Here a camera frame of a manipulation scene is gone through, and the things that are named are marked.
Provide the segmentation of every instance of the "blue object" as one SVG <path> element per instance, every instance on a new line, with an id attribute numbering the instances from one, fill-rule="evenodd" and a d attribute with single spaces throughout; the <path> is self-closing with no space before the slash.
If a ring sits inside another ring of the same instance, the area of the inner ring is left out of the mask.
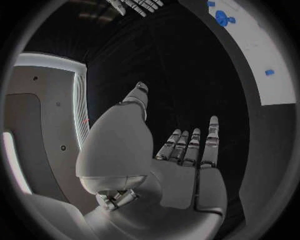
<path id="1" fill-rule="evenodd" d="M 230 16 L 227 18 L 228 22 L 235 24 L 236 23 L 236 19 L 233 16 Z"/>
<path id="2" fill-rule="evenodd" d="M 209 6 L 209 7 L 215 7 L 216 3 L 214 1 L 208 1 L 207 2 L 207 6 Z"/>
<path id="3" fill-rule="evenodd" d="M 225 27 L 228 24 L 228 17 L 226 13 L 221 10 L 215 12 L 215 19 L 222 27 Z"/>
<path id="4" fill-rule="evenodd" d="M 274 73 L 275 73 L 275 72 L 274 72 L 274 70 L 272 70 L 272 69 L 269 69 L 269 70 L 265 71 L 265 74 L 266 74 L 267 76 L 273 75 Z"/>

